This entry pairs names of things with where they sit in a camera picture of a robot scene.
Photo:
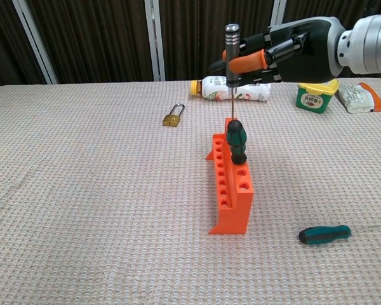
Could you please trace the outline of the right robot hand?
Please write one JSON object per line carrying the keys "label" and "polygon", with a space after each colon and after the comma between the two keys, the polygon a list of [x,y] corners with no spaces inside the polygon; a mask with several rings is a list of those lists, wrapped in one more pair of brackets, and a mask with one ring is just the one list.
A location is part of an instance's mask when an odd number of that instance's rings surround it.
{"label": "right robot hand", "polygon": [[240,39],[231,70],[241,86],[253,83],[325,83],[343,70],[337,46],[344,27],[336,17],[310,17],[268,27]]}

